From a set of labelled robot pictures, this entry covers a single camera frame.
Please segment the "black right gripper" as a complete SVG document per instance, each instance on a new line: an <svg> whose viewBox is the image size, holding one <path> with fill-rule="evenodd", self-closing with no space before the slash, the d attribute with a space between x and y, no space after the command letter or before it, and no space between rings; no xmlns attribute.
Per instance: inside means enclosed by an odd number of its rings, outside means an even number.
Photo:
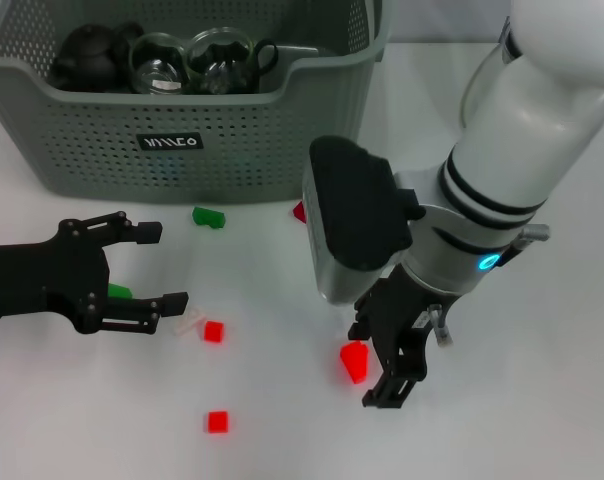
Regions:
<svg viewBox="0 0 604 480"><path fill-rule="evenodd" d="M454 295L426 287L402 266L377 280L356 301L347 337L350 341L370 340L384 371L362 398L364 407L403 406L427 375L426 343L433 324L420 316L431 306L439 306L447 314L455 302Z"/></svg>

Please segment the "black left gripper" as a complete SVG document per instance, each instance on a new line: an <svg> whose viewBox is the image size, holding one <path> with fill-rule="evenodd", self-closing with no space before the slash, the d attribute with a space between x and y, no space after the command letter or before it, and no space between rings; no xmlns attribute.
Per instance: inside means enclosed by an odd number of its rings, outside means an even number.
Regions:
<svg viewBox="0 0 604 480"><path fill-rule="evenodd" d="M52 312L70 320L81 334L101 330L153 335L160 319L184 314L188 294L107 301L104 248L157 244L162 231L160 222L134 225L119 211L98 219L63 220L46 241L0 245L0 318Z"/></svg>

